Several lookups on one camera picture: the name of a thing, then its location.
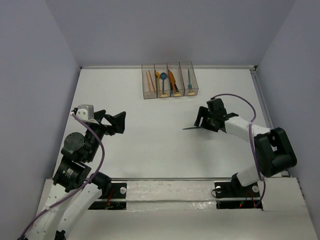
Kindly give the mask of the teal fork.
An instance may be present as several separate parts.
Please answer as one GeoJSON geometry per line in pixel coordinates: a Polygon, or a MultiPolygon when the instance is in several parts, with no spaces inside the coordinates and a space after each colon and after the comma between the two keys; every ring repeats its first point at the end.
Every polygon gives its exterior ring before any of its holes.
{"type": "Polygon", "coordinates": [[[190,74],[190,70],[187,70],[188,73],[188,89],[192,89],[192,83],[191,83],[191,74],[190,74]]]}
{"type": "Polygon", "coordinates": [[[201,127],[199,126],[193,126],[193,127],[186,127],[186,128],[183,128],[182,130],[192,130],[192,129],[199,129],[201,127]]]}

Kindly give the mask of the gold knife black handle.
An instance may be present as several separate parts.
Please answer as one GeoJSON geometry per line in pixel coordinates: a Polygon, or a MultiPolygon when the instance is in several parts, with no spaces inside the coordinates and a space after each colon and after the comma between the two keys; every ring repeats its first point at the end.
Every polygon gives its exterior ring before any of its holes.
{"type": "Polygon", "coordinates": [[[174,82],[172,79],[172,76],[169,74],[168,75],[168,79],[169,79],[169,84],[170,84],[170,96],[173,97],[175,92],[174,92],[174,82]]]}
{"type": "Polygon", "coordinates": [[[178,89],[178,87],[177,87],[175,78],[172,79],[172,89],[173,89],[173,92],[174,92],[174,96],[175,96],[175,97],[181,96],[181,94],[180,94],[180,92],[179,92],[179,89],[178,89]]]}

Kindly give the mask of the yellow orange chopstick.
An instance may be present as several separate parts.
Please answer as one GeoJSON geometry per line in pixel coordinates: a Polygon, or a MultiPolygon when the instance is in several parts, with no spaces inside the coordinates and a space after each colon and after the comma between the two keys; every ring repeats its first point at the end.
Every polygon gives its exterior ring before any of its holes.
{"type": "Polygon", "coordinates": [[[149,76],[148,76],[148,72],[145,72],[146,75],[146,79],[147,79],[147,85],[148,85],[148,91],[151,92],[151,86],[150,86],[150,80],[149,80],[149,76]]]}

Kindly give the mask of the orange chopstick long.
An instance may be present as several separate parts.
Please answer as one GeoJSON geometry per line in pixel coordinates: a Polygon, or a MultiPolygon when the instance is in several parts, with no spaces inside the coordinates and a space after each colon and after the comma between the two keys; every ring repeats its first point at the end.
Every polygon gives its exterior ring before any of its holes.
{"type": "Polygon", "coordinates": [[[150,81],[151,81],[152,89],[153,89],[154,92],[156,92],[156,88],[155,88],[154,81],[153,81],[153,78],[152,78],[150,70],[148,70],[148,75],[149,75],[149,78],[150,78],[150,81]]]}

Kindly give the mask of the blue spoon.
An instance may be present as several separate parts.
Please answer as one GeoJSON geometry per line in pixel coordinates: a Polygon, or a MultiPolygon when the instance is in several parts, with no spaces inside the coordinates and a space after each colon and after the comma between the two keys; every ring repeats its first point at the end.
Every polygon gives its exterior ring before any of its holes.
{"type": "Polygon", "coordinates": [[[165,94],[165,80],[167,79],[167,74],[162,72],[160,74],[160,79],[162,80],[162,94],[165,94]]]}

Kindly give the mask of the yellow orange spoon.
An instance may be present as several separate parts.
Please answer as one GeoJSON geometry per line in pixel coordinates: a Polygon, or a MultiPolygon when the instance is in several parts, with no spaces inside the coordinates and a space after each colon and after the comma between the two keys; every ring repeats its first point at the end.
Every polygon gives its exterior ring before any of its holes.
{"type": "Polygon", "coordinates": [[[157,91],[160,91],[161,90],[161,87],[160,87],[160,73],[159,72],[155,72],[155,75],[156,75],[156,85],[157,85],[157,91]]]}

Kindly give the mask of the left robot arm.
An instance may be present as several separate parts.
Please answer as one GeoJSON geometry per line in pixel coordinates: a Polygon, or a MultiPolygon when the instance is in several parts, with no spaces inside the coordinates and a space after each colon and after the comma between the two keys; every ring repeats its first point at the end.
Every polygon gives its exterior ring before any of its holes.
{"type": "Polygon", "coordinates": [[[100,172],[106,155],[102,140],[124,133],[126,112],[110,115],[82,104],[70,115],[86,132],[72,132],[64,139],[46,202],[23,230],[21,240],[67,240],[89,207],[112,194],[112,179],[100,172]]]}

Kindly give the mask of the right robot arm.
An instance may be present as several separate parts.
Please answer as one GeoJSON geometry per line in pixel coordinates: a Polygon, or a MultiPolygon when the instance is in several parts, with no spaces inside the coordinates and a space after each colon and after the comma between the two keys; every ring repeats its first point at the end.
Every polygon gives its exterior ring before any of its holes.
{"type": "Polygon", "coordinates": [[[217,97],[206,104],[199,107],[194,127],[222,131],[248,142],[254,160],[252,166],[235,173],[231,181],[216,186],[212,191],[215,198],[223,198],[225,194],[242,196],[250,185],[297,165],[297,157],[283,128],[258,126],[234,112],[228,113],[222,99],[217,97]]]}

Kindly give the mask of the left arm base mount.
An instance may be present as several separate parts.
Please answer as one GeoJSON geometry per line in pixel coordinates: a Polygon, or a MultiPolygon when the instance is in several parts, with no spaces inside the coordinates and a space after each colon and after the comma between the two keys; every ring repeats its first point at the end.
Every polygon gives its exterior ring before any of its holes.
{"type": "Polygon", "coordinates": [[[126,210],[127,209],[127,182],[113,181],[108,193],[104,193],[89,210],[126,210]]]}

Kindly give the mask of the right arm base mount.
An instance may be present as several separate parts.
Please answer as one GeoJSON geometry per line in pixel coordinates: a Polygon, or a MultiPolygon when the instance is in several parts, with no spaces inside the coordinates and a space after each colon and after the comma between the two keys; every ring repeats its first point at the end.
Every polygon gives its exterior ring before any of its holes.
{"type": "Polygon", "coordinates": [[[216,200],[218,210],[263,209],[257,182],[241,187],[239,190],[231,190],[229,186],[230,182],[227,181],[214,183],[211,195],[216,200]]]}

